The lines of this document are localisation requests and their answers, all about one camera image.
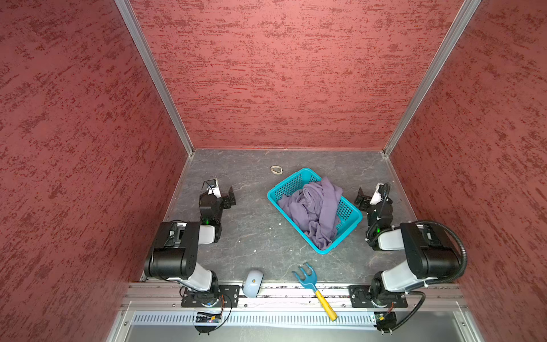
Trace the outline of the teal plastic basket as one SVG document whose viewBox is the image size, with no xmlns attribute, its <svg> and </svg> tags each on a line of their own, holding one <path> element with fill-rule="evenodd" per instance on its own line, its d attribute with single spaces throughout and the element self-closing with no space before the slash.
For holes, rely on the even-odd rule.
<svg viewBox="0 0 547 342">
<path fill-rule="evenodd" d="M 267 197 L 320 255 L 336 248 L 363 219 L 339 186 L 309 168 L 287 177 Z"/>
</svg>

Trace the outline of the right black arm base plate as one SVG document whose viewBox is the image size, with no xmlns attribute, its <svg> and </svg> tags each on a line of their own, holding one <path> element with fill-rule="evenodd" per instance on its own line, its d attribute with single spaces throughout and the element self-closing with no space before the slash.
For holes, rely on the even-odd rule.
<svg viewBox="0 0 547 342">
<path fill-rule="evenodd" d="M 371 290 L 368 285 L 350 285 L 348 292 L 354 309 L 405 309 L 408 307 L 407 299 L 402 292 L 388 292 L 382 287 Z"/>
</svg>

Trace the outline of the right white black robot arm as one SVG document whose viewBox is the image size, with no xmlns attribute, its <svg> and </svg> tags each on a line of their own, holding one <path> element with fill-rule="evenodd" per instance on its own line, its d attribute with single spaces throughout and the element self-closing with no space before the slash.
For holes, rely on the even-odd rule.
<svg viewBox="0 0 547 342">
<path fill-rule="evenodd" d="M 359 189 L 355 206 L 367 215 L 366 242 L 375 251 L 405 253 L 405 261 L 378 272 L 366 299 L 378 307 L 433 284 L 460 278 L 468 264 L 467 250 L 448 226 L 430 220 L 393 225 L 391 184 L 379 183 L 371 196 Z"/>
</svg>

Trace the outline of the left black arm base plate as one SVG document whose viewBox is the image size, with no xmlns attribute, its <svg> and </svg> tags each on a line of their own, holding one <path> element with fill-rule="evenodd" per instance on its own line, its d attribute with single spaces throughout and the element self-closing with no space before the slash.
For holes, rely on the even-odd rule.
<svg viewBox="0 0 547 342">
<path fill-rule="evenodd" d="M 185 288 L 180 306 L 183 308 L 235 308 L 239 302 L 241 286 L 221 284 L 208 292 Z"/>
</svg>

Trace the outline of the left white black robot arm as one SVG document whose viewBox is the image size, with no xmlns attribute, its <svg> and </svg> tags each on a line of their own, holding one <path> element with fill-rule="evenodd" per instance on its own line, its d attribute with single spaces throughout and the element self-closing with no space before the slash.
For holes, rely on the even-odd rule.
<svg viewBox="0 0 547 342">
<path fill-rule="evenodd" d="M 144 263 L 147 278 L 177 282 L 202 301 L 220 298 L 217 275 L 198 263 L 201 245 L 213 245 L 222 235 L 222 215 L 236 205 L 234 190 L 222 194 L 217 179 L 203 182 L 198 199 L 199 220 L 162 222 Z"/>
</svg>

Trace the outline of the purple trousers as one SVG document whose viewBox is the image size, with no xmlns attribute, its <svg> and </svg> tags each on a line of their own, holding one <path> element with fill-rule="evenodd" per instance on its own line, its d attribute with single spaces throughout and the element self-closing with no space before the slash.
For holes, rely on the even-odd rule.
<svg viewBox="0 0 547 342">
<path fill-rule="evenodd" d="M 319 250 L 328 249 L 340 223 L 337 210 L 343 190 L 328 178 L 305 184 L 277 204 Z"/>
</svg>

